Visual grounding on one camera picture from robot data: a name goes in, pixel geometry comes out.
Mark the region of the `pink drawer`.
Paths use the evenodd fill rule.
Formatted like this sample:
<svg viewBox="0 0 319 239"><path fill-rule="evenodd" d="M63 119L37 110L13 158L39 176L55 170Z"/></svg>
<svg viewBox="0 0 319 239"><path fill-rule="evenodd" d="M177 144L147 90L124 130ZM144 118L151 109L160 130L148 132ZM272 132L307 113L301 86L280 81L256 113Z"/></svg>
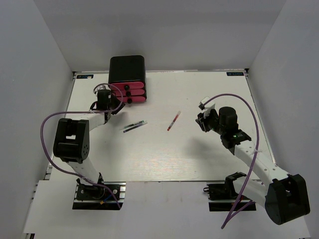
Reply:
<svg viewBox="0 0 319 239"><path fill-rule="evenodd" d="M141 96L146 93L144 89L130 89L130 90L113 90L113 93L117 96L124 96L124 97L132 97L132 96Z"/></svg>
<svg viewBox="0 0 319 239"><path fill-rule="evenodd" d="M146 101L145 96L131 96L131 97L123 97L123 102L127 104L132 104L132 103L142 103Z"/></svg>
<svg viewBox="0 0 319 239"><path fill-rule="evenodd" d="M141 81L136 82L119 82L119 83L113 83L110 84L110 89L112 90L135 90L135 89L142 89L145 86L145 84Z"/></svg>

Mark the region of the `pink top drawer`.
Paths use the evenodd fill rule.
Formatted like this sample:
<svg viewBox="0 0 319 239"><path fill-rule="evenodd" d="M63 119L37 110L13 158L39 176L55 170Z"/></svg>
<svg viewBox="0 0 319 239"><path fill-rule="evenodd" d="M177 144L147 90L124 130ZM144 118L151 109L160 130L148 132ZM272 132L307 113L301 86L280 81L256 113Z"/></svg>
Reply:
<svg viewBox="0 0 319 239"><path fill-rule="evenodd" d="M136 82L119 82L119 83L113 83L110 84L110 89L112 90L135 90L135 89L142 89L145 86L145 84L141 81Z"/></svg>

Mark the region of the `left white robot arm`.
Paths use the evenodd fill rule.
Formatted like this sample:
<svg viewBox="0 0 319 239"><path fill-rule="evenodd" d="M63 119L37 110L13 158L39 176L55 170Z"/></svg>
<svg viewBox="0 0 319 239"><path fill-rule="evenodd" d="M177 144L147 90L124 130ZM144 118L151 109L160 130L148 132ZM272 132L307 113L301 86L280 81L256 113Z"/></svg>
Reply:
<svg viewBox="0 0 319 239"><path fill-rule="evenodd" d="M90 131L106 124L125 103L123 96L118 98L108 89L98 90L96 97L97 100L90 106L89 113L73 119L59 120L53 154L74 170L81 184L90 184L88 193L99 199L105 194L105 186L100 183L102 176L89 159Z"/></svg>

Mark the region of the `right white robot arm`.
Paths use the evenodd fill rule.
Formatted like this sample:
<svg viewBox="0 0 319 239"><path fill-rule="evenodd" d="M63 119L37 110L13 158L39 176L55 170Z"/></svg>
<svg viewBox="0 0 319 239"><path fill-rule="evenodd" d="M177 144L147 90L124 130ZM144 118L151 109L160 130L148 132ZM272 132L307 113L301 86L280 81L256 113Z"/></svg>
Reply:
<svg viewBox="0 0 319 239"><path fill-rule="evenodd" d="M269 218L282 225L310 213L305 179L292 175L274 164L264 153L258 152L251 137L239 129L237 114L232 107L222 107L218 111L212 105L202 110L196 122L204 132L214 131L220 135L222 145L234 156L242 160L258 176L260 182L248 179L242 172L225 178L218 187L207 187L211 200L235 199L242 194L262 206Z"/></svg>

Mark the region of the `pink bottom drawer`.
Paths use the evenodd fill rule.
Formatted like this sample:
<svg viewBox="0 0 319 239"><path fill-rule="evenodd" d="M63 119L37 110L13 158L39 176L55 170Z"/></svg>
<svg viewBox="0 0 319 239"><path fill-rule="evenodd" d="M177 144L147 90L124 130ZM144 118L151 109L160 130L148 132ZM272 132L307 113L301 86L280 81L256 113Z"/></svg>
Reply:
<svg viewBox="0 0 319 239"><path fill-rule="evenodd" d="M131 97L123 97L123 102L127 104L132 104L132 103L142 103L146 101L145 96L131 96Z"/></svg>

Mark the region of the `red pen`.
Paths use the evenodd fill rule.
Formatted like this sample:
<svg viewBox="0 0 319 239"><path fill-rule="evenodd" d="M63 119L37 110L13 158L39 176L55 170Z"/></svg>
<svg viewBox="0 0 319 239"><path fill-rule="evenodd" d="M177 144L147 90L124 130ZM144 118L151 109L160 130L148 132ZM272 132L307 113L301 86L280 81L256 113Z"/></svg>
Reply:
<svg viewBox="0 0 319 239"><path fill-rule="evenodd" d="M167 131L170 131L170 129L172 128L172 126L174 125L174 123L176 122L176 120L178 119L180 114L181 114L181 111L178 111L177 114L175 115L174 119L172 120L172 122L168 126Z"/></svg>

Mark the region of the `green capped pen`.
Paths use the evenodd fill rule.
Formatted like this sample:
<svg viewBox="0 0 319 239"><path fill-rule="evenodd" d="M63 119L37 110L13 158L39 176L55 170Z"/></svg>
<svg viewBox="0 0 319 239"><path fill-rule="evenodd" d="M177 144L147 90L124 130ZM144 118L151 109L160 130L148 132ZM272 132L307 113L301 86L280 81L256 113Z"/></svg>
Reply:
<svg viewBox="0 0 319 239"><path fill-rule="evenodd" d="M135 123L132 123L132 124L129 124L129 125L126 125L122 128L122 130L125 130L125 129L129 129L129 128L132 128L136 125L139 125L139 124L142 124L144 123L145 121L144 120L141 120L141 121L138 121L138 122L135 122Z"/></svg>

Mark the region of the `blue pen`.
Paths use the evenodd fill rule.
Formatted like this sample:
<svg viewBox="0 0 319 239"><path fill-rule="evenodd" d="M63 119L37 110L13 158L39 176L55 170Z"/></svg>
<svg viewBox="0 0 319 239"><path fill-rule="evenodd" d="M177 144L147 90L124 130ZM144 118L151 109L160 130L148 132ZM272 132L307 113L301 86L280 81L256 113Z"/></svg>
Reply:
<svg viewBox="0 0 319 239"><path fill-rule="evenodd" d="M146 125L147 123L148 123L147 121L141 121L141 122L138 122L138 123L133 124L133 125L131 125L131 126L128 126L127 128L123 129L123 133L129 132L129 131L131 131L131 130L133 130L133 129L136 129L136 128L138 128L138 127L144 126L144 125Z"/></svg>

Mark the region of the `black drawer cabinet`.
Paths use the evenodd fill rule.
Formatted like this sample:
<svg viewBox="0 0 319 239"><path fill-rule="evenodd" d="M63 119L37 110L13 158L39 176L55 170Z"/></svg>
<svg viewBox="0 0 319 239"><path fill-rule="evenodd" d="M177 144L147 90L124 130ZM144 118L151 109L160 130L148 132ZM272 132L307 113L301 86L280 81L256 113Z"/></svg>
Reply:
<svg viewBox="0 0 319 239"><path fill-rule="evenodd" d="M143 82L145 84L143 89L146 91L146 68L143 56L114 56L111 58L108 84L136 81Z"/></svg>

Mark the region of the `left blue corner label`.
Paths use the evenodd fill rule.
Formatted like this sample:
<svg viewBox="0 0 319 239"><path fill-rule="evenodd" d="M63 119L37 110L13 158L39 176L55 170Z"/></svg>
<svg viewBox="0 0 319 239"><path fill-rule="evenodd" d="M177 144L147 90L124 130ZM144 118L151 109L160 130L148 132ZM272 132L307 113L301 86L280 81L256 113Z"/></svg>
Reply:
<svg viewBox="0 0 319 239"><path fill-rule="evenodd" d="M89 75L77 75L76 79L93 79L94 75L93 74L89 74Z"/></svg>

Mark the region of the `blue corner label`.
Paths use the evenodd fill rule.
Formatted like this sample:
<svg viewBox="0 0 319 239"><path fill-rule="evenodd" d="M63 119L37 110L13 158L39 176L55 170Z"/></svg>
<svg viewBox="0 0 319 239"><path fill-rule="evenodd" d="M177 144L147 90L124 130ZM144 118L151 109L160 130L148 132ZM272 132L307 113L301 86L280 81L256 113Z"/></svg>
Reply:
<svg viewBox="0 0 319 239"><path fill-rule="evenodd" d="M226 72L227 76L244 76L243 72Z"/></svg>
<svg viewBox="0 0 319 239"><path fill-rule="evenodd" d="M93 79L94 75L93 74L89 74L89 75L77 75L76 79Z"/></svg>

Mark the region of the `right blue corner label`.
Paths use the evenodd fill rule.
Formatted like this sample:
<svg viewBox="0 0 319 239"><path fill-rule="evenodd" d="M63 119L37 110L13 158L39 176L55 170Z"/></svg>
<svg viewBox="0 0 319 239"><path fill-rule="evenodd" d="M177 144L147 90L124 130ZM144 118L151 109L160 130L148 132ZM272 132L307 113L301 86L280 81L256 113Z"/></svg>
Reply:
<svg viewBox="0 0 319 239"><path fill-rule="evenodd" d="M227 76L244 76L243 72L226 72Z"/></svg>

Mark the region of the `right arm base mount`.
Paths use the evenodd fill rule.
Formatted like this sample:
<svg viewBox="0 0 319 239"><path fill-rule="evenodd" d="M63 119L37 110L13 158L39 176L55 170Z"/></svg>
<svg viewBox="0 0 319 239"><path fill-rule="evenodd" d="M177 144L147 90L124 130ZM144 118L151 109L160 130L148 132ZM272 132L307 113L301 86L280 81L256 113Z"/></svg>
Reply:
<svg viewBox="0 0 319 239"><path fill-rule="evenodd" d="M227 176L224 181L208 183L203 188L203 192L208 195L210 212L229 212L231 210L238 195L235 192L233 181L241 177L246 177L246 174L236 172Z"/></svg>

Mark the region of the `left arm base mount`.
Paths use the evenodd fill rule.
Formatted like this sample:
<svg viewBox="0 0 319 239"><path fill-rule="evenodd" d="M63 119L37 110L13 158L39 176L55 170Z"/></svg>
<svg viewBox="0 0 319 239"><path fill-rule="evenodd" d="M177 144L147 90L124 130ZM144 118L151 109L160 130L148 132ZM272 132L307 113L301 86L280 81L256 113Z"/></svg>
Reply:
<svg viewBox="0 0 319 239"><path fill-rule="evenodd" d="M103 182L99 180L100 184L107 186L114 194L112 194L103 187L94 185L85 185L77 179L73 199L73 210L95 210L95 211L118 211L124 203L126 193L126 182Z"/></svg>

